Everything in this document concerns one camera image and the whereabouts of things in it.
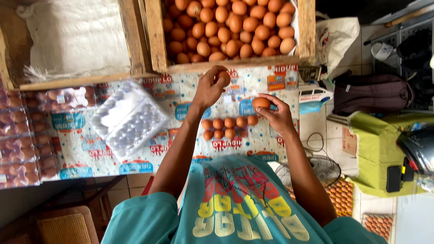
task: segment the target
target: backpack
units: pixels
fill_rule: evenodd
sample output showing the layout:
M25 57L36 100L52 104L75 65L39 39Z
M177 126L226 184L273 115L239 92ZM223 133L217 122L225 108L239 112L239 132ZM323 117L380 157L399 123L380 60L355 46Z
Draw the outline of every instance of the backpack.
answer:
M335 78L334 98L334 114L348 116L356 111L394 113L414 100L414 92L407 81L399 76L353 76L348 70Z

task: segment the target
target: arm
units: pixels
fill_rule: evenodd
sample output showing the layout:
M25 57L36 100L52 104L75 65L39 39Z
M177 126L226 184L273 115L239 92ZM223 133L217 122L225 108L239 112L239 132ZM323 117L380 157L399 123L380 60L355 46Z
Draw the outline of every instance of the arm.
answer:
M260 94L277 107L277 110L258 107L256 111L267 118L270 125L285 140L291 182L300 204L321 227L336 218L336 211L321 182L316 177L304 152L297 131L293 126L288 104L275 96Z
M204 111L220 98L226 78L220 78L214 84L214 76L219 71L227 71L223 66L214 66L200 80L187 116L167 151L155 175L149 194L167 192L176 199L182 192L190 169L196 142L197 129Z

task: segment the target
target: cardboard box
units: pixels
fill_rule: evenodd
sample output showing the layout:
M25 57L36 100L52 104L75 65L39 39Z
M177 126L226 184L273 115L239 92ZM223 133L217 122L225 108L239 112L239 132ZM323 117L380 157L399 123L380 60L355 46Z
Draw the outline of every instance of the cardboard box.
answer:
M357 153L357 136L352 135L346 126L342 126L342 151L353 156Z

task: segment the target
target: white plastic bag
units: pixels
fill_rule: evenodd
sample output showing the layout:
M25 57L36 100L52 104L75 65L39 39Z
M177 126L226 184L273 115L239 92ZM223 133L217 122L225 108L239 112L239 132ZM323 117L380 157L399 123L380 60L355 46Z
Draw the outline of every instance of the white plastic bag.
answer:
M316 22L316 61L318 65L327 66L328 71L321 75L321 79L327 79L338 66L359 32L360 24L356 17Z

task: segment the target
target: wooden crate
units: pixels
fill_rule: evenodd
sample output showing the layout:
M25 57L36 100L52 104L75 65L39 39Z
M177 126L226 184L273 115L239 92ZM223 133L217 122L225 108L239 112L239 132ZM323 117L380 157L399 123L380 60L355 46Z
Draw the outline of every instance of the wooden crate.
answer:
M45 90L60 87L82 86L122 80L128 77L158 76L152 70L151 59L138 0L119 0L125 39L131 61L129 73L115 73L105 76L91 76L76 79L59 79L30 84L24 76L23 68L30 65L32 38L26 21L15 13L17 5L32 4L46 0L0 1L0 74L3 86L14 90Z
M315 1L298 0L299 43L293 56L279 55L271 57L255 57L241 60L217 62L201 62L174 65L167 58L166 43L163 30L163 11L161 0L145 0L148 17L149 43L151 49L152 68L162 73L201 72L214 65L227 68L252 66L270 66L284 64L306 64L315 58Z

